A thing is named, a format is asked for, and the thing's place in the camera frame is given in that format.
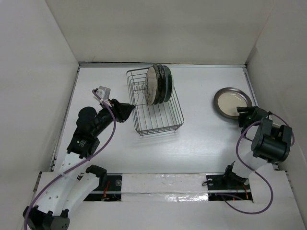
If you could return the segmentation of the blue floral plate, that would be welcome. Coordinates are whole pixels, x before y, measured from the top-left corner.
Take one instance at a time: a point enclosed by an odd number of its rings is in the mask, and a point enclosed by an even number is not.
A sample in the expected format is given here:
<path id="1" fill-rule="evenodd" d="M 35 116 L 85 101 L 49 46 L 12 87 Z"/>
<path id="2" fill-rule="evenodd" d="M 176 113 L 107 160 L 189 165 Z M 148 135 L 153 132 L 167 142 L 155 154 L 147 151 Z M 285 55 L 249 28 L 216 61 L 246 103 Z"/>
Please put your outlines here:
<path id="1" fill-rule="evenodd" d="M 160 98 L 159 98 L 159 103 L 163 103 L 164 99 L 165 99 L 165 94 L 166 94 L 166 78 L 165 78 L 165 69 L 163 67 L 163 65 L 159 64 L 159 71 L 161 74 L 161 78 L 162 78 L 162 86 L 161 86 L 161 90 L 160 90 Z"/>

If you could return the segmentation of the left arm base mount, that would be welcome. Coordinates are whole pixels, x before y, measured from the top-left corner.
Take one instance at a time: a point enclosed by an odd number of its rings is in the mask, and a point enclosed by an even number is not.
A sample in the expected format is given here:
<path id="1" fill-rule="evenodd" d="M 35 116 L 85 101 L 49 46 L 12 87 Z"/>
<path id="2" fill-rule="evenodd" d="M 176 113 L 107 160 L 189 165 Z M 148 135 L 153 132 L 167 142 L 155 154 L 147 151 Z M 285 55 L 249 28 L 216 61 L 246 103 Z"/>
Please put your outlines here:
<path id="1" fill-rule="evenodd" d="M 121 201 L 122 174 L 108 174 L 105 186 L 92 191 L 84 201 L 117 202 Z"/>

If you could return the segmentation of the brown rimmed cream plate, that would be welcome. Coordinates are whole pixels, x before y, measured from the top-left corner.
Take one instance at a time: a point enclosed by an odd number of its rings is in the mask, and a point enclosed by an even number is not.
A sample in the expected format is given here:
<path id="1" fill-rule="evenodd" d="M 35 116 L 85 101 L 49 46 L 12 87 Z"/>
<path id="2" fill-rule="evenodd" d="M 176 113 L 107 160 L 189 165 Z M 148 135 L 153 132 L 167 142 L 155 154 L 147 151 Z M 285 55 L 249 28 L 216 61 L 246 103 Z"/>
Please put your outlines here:
<path id="1" fill-rule="evenodd" d="M 238 119 L 237 107 L 251 107 L 252 100 L 240 89 L 226 87 L 215 93 L 213 105 L 221 116 L 229 119 Z"/>

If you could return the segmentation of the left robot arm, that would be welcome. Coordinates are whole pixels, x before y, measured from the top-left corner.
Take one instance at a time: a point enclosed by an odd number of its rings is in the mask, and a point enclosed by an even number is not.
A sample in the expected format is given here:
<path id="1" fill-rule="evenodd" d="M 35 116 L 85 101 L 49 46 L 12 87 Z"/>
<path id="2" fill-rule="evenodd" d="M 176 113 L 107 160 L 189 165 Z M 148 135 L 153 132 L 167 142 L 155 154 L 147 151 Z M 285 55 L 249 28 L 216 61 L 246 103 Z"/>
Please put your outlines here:
<path id="1" fill-rule="evenodd" d="M 73 133 L 58 175 L 49 182 L 24 210 L 24 229 L 66 230 L 81 202 L 93 191 L 107 185 L 107 171 L 89 160 L 107 144 L 99 147 L 98 136 L 110 125 L 125 122 L 135 106 L 116 99 L 101 101 L 97 112 L 85 107 L 78 113 Z"/>

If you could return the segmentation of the green glazed plate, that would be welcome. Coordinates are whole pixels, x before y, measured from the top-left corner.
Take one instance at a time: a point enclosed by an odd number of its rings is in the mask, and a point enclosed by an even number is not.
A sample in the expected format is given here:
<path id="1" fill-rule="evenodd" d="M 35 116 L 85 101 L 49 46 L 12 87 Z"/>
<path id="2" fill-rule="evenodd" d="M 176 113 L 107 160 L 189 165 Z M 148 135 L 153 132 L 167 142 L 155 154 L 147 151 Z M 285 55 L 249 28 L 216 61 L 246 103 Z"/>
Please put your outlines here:
<path id="1" fill-rule="evenodd" d="M 164 66 L 164 69 L 165 69 L 165 77 L 167 80 L 164 102 L 168 102 L 173 92 L 174 82 L 170 68 L 168 66 Z"/>

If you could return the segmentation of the black rimmed patterned plate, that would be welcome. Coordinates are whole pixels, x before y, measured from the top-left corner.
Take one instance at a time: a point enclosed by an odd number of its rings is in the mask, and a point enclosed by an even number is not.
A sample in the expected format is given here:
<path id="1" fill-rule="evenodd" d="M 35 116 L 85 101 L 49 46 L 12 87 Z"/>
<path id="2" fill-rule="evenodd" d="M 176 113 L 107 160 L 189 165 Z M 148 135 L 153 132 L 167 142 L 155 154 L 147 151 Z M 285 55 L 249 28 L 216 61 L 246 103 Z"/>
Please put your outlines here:
<path id="1" fill-rule="evenodd" d="M 156 90 L 156 95 L 154 99 L 154 104 L 158 104 L 160 101 L 161 97 L 161 91 L 162 91 L 162 86 L 163 86 L 163 81 L 162 81 L 162 74 L 161 71 L 156 63 L 153 64 L 153 68 L 156 73 L 156 79 L 157 79 L 157 90 Z"/>

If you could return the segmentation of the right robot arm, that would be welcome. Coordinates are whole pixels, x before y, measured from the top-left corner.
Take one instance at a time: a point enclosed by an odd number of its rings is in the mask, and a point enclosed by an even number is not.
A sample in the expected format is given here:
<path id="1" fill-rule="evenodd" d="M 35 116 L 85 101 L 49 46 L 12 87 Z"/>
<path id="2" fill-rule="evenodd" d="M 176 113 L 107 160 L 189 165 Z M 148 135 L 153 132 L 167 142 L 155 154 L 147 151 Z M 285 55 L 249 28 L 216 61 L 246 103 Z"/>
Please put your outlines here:
<path id="1" fill-rule="evenodd" d="M 242 128 L 236 143 L 236 156 L 240 164 L 233 162 L 227 165 L 221 178 L 226 188 L 243 185 L 249 175 L 263 165 L 285 161 L 295 143 L 293 129 L 277 114 L 257 106 L 236 109 L 239 127 Z M 252 127 L 257 127 L 257 131 L 251 141 L 250 152 L 241 158 L 238 153 L 240 142 Z"/>

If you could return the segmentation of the cream tree pattern plate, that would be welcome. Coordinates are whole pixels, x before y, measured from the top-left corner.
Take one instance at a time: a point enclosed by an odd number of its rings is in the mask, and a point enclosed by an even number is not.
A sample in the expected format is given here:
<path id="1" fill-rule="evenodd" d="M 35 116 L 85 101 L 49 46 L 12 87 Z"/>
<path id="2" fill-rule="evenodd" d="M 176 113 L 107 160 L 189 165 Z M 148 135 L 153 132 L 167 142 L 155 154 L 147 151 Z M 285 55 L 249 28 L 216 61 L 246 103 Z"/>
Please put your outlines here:
<path id="1" fill-rule="evenodd" d="M 154 67 L 149 67 L 145 77 L 145 98 L 148 105 L 155 102 L 157 95 L 158 80 Z"/>

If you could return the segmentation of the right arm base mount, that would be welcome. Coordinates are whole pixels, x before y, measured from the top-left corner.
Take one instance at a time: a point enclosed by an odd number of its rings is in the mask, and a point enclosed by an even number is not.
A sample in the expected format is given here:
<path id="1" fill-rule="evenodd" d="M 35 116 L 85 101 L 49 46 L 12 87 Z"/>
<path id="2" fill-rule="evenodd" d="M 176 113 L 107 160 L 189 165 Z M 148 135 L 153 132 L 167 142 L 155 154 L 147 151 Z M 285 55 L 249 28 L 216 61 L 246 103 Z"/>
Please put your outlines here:
<path id="1" fill-rule="evenodd" d="M 202 186 L 207 188 L 209 201 L 252 201 L 250 185 L 225 181 L 222 174 L 207 174 Z"/>

